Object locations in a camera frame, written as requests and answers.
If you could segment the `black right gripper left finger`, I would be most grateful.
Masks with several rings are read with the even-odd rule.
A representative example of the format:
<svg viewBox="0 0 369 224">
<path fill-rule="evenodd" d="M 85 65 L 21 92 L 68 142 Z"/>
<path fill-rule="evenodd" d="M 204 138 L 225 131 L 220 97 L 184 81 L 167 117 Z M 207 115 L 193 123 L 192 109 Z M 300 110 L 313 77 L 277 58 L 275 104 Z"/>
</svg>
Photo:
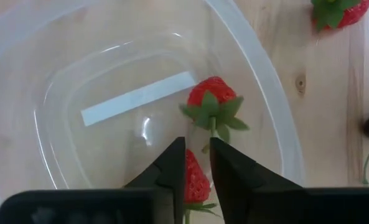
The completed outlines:
<svg viewBox="0 0 369 224">
<path fill-rule="evenodd" d="M 177 137 L 124 187 L 140 197 L 123 213 L 124 224 L 183 224 L 185 138 Z"/>
</svg>

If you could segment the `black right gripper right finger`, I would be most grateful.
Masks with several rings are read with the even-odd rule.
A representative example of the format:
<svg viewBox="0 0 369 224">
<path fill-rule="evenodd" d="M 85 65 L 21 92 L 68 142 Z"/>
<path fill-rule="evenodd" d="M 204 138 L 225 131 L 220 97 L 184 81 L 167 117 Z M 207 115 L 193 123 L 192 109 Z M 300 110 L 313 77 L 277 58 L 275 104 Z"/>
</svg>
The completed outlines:
<svg viewBox="0 0 369 224">
<path fill-rule="evenodd" d="M 302 187 L 219 138 L 210 138 L 213 183 L 225 224 L 296 224 Z"/>
</svg>

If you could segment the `red toy strawberry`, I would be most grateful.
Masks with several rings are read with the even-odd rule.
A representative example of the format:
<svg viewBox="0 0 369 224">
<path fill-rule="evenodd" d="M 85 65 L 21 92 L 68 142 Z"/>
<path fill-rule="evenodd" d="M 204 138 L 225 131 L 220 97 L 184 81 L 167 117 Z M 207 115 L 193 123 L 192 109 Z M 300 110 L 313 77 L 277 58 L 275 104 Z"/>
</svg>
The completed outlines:
<svg viewBox="0 0 369 224">
<path fill-rule="evenodd" d="M 243 96 L 238 96 L 221 77 L 214 76 L 196 84 L 179 109 L 191 120 L 192 126 L 229 143 L 231 130 L 249 130 L 249 126 L 236 116 L 243 102 Z"/>
<path fill-rule="evenodd" d="M 191 211 L 210 213 L 218 206 L 217 203 L 205 203 L 208 200 L 211 188 L 207 176 L 200 167 L 198 160 L 190 149 L 185 150 L 185 187 L 184 187 L 184 222 L 190 224 Z"/>
<path fill-rule="evenodd" d="M 357 23 L 369 8 L 369 0 L 311 0 L 311 3 L 317 32 Z"/>
</svg>

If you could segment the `clear plastic tupperware container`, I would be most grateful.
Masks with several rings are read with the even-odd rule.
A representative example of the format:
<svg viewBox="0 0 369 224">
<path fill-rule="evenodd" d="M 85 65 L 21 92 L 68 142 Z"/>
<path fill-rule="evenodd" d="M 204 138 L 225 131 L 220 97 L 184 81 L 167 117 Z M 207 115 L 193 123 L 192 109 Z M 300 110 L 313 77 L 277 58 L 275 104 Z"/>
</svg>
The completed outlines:
<svg viewBox="0 0 369 224">
<path fill-rule="evenodd" d="M 38 189 L 117 189 L 183 136 L 179 109 L 218 76 L 244 98 L 230 143 L 302 185 L 278 74 L 233 0 L 22 0 L 0 12 L 0 204 Z"/>
</svg>

